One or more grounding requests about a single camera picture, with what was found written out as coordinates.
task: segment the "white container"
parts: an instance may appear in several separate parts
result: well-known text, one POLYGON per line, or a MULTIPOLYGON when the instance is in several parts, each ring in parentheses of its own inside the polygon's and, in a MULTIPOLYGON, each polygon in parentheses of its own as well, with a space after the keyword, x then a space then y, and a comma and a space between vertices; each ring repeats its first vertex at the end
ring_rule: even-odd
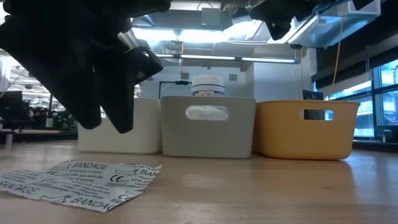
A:
POLYGON ((225 95, 224 78, 216 75, 200 75, 192 80, 192 96, 225 95))
POLYGON ((254 98, 164 96, 162 142, 166 156, 242 159, 251 155, 254 98), (191 106, 225 107, 228 119, 189 119, 191 106))
POLYGON ((134 129, 120 134, 108 118, 87 130, 78 126, 78 148, 84 152, 155 154, 161 151, 158 99, 134 99, 134 129))

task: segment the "storage bin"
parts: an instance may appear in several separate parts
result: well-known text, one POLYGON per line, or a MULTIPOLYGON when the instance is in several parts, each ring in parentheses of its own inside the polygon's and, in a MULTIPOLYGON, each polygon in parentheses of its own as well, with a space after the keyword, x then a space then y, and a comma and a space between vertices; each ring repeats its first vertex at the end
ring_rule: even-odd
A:
POLYGON ((248 158, 256 102, 253 98, 164 96, 162 142, 166 156, 248 158), (189 119, 191 106, 227 108, 225 120, 189 119))
POLYGON ((257 104, 254 148, 283 159, 345 159, 351 154, 359 103, 267 101, 257 104), (305 120, 304 110, 330 110, 333 120, 305 120))
POLYGON ((78 126, 78 148, 85 152, 155 154, 161 149, 158 99, 134 99, 134 129, 120 134, 108 118, 95 129, 78 126))

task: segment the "table surface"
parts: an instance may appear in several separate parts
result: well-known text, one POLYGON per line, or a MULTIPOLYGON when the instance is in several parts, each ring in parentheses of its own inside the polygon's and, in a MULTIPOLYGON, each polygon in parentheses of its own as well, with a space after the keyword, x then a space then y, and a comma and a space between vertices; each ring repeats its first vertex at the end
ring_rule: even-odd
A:
POLYGON ((398 223, 398 155, 354 151, 344 161, 247 160, 79 153, 76 141, 0 150, 0 172, 71 159, 163 165, 144 193, 100 213, 0 192, 2 224, 398 223))

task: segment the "computer monitor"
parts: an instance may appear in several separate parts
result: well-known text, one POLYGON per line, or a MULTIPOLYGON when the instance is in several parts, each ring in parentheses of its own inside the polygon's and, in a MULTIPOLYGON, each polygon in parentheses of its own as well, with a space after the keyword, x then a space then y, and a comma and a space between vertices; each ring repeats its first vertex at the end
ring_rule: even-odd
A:
MULTIPOLYGON (((323 100, 323 93, 303 90, 304 100, 323 100)), ((304 110, 304 119, 324 120, 324 110, 304 110)))
POLYGON ((0 92, 0 116, 3 119, 20 121, 24 119, 22 91, 0 92))

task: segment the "orange cable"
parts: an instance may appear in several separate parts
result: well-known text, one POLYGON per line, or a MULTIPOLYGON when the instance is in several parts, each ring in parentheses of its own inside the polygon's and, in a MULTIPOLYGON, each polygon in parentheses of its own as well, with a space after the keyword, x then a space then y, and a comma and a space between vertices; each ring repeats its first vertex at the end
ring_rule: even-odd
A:
MULTIPOLYGON (((348 10, 348 3, 346 3, 345 11, 348 10)), ((343 17, 341 18, 341 24, 340 24, 340 39, 338 41, 338 47, 337 47, 337 58, 336 58, 336 67, 335 67, 335 75, 333 76, 333 82, 331 83, 331 88, 330 88, 330 94, 331 96, 333 94, 333 89, 335 87, 335 82, 336 82, 336 76, 337 76, 337 68, 338 68, 338 61, 340 58, 340 48, 341 48, 341 39, 343 38, 343 24, 344 24, 344 17, 345 14, 343 14, 343 17)))
POLYGON ((301 92, 304 90, 304 83, 303 83, 303 48, 301 48, 300 52, 300 66, 301 66, 301 92))

